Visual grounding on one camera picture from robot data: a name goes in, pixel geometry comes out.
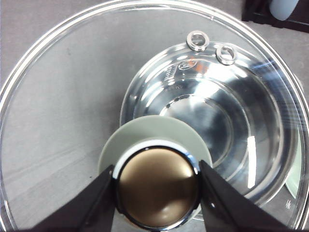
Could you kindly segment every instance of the green plate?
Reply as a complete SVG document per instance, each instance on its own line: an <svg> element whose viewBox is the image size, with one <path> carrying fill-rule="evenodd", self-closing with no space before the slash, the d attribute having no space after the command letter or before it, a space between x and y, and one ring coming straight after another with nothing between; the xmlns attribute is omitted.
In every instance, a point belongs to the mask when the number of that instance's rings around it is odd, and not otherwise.
<svg viewBox="0 0 309 232"><path fill-rule="evenodd" d="M197 161L212 167L211 155L203 139L186 123L165 116L143 116L121 126L106 142L98 162L101 173L115 165L121 155L134 144L147 139L166 139L183 146Z"/></svg>

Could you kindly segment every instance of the metal ring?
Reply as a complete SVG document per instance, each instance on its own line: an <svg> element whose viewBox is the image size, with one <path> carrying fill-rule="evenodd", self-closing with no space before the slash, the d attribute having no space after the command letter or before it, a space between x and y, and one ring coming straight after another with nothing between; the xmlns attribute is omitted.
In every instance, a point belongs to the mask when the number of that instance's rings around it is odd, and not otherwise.
<svg viewBox="0 0 309 232"><path fill-rule="evenodd" d="M223 56L222 55L222 51L227 51L232 58L229 58L229 57L226 57L226 56ZM235 60L237 58L237 53L236 53L236 50L235 48L232 46L232 45L229 45L229 44L223 44L223 45L220 45L217 50L216 50L216 57L217 57L217 60L224 64L224 65L231 65L231 64L234 64L235 63Z"/></svg>
<svg viewBox="0 0 309 232"><path fill-rule="evenodd" d="M205 40L203 45L197 45L192 41L192 37L195 35L200 35L203 37L203 39ZM194 30L187 35L187 44L193 51L205 51L206 47L209 45L209 38L206 33L200 30Z"/></svg>

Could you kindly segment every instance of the metal bowl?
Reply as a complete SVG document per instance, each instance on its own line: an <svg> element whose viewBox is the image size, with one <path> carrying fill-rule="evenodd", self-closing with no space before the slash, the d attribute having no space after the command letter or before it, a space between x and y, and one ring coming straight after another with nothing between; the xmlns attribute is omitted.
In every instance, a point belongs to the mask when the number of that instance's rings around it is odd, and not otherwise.
<svg viewBox="0 0 309 232"><path fill-rule="evenodd" d="M267 65L240 47L208 45L207 39L198 48L175 45L147 62L126 92L120 124L145 115L186 122L207 144L216 171L264 204L282 187L294 160L297 128L287 107L295 106L265 81L272 72Z"/></svg>

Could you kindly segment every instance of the gray table surface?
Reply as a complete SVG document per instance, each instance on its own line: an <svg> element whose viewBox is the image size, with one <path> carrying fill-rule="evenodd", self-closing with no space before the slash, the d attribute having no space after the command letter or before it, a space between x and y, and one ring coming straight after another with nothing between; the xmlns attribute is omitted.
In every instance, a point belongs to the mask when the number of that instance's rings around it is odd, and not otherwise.
<svg viewBox="0 0 309 232"><path fill-rule="evenodd" d="M102 2L101 0L2 0L1 86L14 65L41 35L69 16ZM241 18L243 0L203 0L201 2ZM308 99L309 79L306 74L309 68L306 63L309 55L309 34L253 22L246 24L258 32L283 57L303 83ZM184 230L192 230L190 223Z"/></svg>

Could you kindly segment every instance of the gold lid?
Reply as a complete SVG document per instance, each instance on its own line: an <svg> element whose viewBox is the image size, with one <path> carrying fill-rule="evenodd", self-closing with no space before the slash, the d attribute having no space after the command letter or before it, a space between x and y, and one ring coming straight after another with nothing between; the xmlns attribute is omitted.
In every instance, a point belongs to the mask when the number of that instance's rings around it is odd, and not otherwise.
<svg viewBox="0 0 309 232"><path fill-rule="evenodd" d="M119 177L119 200L126 213L147 227L166 227L182 220L198 197L191 164L167 148L135 155Z"/></svg>

